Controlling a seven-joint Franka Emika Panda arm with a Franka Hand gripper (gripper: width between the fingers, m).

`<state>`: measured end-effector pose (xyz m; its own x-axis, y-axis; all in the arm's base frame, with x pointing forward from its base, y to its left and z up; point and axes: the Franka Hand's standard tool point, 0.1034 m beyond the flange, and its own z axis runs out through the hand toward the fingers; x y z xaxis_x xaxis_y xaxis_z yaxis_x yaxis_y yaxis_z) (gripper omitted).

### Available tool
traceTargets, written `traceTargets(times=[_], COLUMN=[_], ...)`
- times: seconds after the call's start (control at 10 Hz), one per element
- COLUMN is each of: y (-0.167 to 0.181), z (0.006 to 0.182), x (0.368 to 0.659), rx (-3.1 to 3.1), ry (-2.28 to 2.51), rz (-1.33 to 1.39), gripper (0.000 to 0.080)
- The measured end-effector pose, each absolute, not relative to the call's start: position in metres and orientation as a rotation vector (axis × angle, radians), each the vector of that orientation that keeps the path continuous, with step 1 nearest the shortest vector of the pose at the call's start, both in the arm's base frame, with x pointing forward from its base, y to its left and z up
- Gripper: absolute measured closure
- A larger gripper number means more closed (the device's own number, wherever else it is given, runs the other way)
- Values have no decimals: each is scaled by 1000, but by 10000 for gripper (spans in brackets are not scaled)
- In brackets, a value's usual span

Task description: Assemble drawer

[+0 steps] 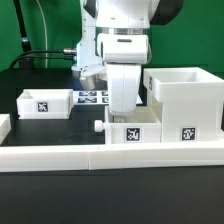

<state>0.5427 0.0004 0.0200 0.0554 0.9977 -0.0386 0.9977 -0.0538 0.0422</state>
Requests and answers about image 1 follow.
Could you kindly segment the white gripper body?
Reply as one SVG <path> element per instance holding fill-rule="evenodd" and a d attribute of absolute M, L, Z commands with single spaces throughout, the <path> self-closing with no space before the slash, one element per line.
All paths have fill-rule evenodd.
<path fill-rule="evenodd" d="M 116 116 L 132 115 L 136 108 L 141 66 L 107 64 L 106 74 L 111 114 Z"/>

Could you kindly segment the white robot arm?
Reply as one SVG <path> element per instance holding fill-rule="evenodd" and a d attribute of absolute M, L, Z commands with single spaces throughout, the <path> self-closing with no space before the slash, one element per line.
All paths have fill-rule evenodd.
<path fill-rule="evenodd" d="M 74 72 L 91 90 L 96 76 L 107 81 L 109 109 L 115 116 L 134 113 L 142 66 L 152 58 L 148 31 L 166 25 L 184 0 L 79 0 L 82 37 Z"/>

